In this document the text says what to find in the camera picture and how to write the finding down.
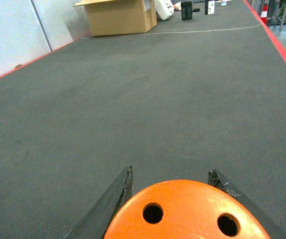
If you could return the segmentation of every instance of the white wall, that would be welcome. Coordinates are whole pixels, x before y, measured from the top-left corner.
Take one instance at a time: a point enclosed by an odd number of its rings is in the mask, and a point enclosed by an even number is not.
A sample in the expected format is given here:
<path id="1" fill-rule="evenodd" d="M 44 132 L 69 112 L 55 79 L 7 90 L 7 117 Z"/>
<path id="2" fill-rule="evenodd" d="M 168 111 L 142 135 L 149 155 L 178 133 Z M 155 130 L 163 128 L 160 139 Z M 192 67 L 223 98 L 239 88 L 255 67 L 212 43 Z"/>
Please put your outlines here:
<path id="1" fill-rule="evenodd" d="M 31 2 L 0 0 L 0 75 L 49 51 Z"/>
<path id="2" fill-rule="evenodd" d="M 52 49 L 89 34 L 81 0 L 32 0 Z M 0 0 L 0 75 L 50 52 L 31 0 Z"/>
<path id="3" fill-rule="evenodd" d="M 81 0 L 33 0 L 53 49 L 79 39 L 90 32 Z"/>

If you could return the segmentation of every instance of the red edge strip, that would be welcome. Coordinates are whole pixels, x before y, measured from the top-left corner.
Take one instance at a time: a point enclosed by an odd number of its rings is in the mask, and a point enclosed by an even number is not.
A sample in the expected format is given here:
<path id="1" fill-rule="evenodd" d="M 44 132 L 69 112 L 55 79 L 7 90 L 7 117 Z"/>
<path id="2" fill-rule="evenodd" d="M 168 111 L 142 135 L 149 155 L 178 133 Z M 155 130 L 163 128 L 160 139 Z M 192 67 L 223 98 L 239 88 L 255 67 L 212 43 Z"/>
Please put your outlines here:
<path id="1" fill-rule="evenodd" d="M 274 34 L 268 29 L 268 27 L 262 22 L 261 18 L 257 14 L 257 12 L 250 6 L 250 4 L 246 0 L 243 0 L 243 1 L 247 5 L 247 7 L 251 10 L 252 14 L 256 17 L 256 19 L 261 23 L 264 30 L 267 32 L 269 38 L 273 42 L 274 46 L 276 47 L 276 49 L 278 50 L 278 52 L 280 53 L 280 55 L 282 56 L 282 58 L 286 62 L 286 50 L 285 50 L 285 48 L 282 46 L 282 44 L 279 42 L 279 40 L 274 36 Z"/>
<path id="2" fill-rule="evenodd" d="M 91 32 L 88 31 L 88 32 L 86 32 L 85 34 L 83 34 L 82 36 L 78 37 L 76 40 L 74 40 L 74 41 L 72 41 L 72 42 L 75 42 L 75 41 L 77 41 L 77 40 L 80 40 L 82 37 L 85 37 L 85 36 L 90 35 L 90 33 L 91 33 Z M 34 60 L 32 60 L 32 61 L 29 61 L 29 62 L 23 64 L 21 67 L 19 67 L 19 68 L 17 68 L 17 69 L 13 69 L 13 70 L 11 70 L 11 71 L 8 71 L 8 72 L 2 74 L 2 75 L 0 76 L 0 78 L 4 77 L 4 76 L 6 76 L 6 75 L 8 75 L 8 74 L 10 74 L 10 73 L 12 73 L 12 72 L 17 71 L 17 70 L 21 69 L 22 67 L 31 64 L 32 62 L 35 62 L 35 61 L 37 61 L 37 60 L 40 60 L 41 58 L 43 58 L 43 57 L 45 57 L 45 56 L 47 56 L 47 55 L 50 55 L 51 53 L 53 53 L 53 52 L 55 52 L 55 51 L 57 51 L 57 50 L 60 50 L 61 48 L 65 47 L 65 46 L 67 46 L 67 45 L 69 45 L 69 44 L 71 44 L 72 42 L 69 42 L 69 43 L 67 43 L 67 44 L 65 44 L 65 45 L 63 45 L 63 46 L 60 46 L 59 48 L 57 48 L 57 49 L 55 49 L 55 50 L 53 50 L 53 51 L 51 51 L 51 52 L 49 52 L 49 53 L 43 55 L 43 56 L 40 56 L 40 57 L 38 57 L 38 58 L 36 58 L 36 59 L 34 59 Z"/>

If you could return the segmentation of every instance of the white object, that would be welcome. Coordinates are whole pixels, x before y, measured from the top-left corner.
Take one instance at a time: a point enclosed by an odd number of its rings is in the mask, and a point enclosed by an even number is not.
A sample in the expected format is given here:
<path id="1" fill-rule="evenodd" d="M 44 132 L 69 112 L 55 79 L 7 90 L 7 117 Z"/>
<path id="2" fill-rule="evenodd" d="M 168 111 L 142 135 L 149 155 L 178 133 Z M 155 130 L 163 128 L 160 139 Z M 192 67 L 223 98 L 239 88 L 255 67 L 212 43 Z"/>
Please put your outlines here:
<path id="1" fill-rule="evenodd" d="M 182 10 L 182 2 L 181 1 L 174 4 L 174 10 L 175 11 L 181 11 Z"/>
<path id="2" fill-rule="evenodd" d="M 208 15 L 214 14 L 214 0 L 208 1 Z"/>
<path id="3" fill-rule="evenodd" d="M 174 13 L 174 6 L 170 0 L 155 0 L 155 9 L 162 20 L 166 20 Z"/>
<path id="4" fill-rule="evenodd" d="M 267 17 L 268 16 L 268 11 L 263 11 L 261 13 L 261 17 Z"/>

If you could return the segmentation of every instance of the white line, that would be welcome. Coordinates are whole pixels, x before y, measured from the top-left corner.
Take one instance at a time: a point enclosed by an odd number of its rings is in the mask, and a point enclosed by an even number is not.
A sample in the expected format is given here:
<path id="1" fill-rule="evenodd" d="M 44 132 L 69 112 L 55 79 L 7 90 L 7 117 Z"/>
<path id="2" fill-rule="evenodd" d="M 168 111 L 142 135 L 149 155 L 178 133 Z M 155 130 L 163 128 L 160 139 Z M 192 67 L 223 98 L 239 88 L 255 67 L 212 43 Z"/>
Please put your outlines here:
<path id="1" fill-rule="evenodd" d="M 174 33 L 197 33 L 197 32 L 212 32 L 212 31 L 234 31 L 234 30 L 243 30 L 261 26 L 246 26 L 246 27 L 238 27 L 238 28 L 228 28 L 228 29 L 215 29 L 215 30 L 204 30 L 204 31 L 171 31 L 171 32 L 156 32 L 156 33 L 145 33 L 144 35 L 158 35 L 158 34 L 174 34 Z"/>

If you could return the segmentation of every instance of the box flap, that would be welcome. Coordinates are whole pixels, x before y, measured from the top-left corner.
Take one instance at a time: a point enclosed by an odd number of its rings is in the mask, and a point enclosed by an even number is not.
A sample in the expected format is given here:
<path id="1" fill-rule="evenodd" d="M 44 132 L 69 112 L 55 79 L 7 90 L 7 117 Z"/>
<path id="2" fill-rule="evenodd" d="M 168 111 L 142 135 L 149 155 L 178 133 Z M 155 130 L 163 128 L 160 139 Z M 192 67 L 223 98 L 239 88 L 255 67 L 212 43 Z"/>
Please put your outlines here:
<path id="1" fill-rule="evenodd" d="M 104 1 L 116 1 L 116 0 L 82 0 L 81 2 L 78 2 L 73 6 L 83 6 L 83 5 L 88 5 L 92 3 L 104 2 Z"/>

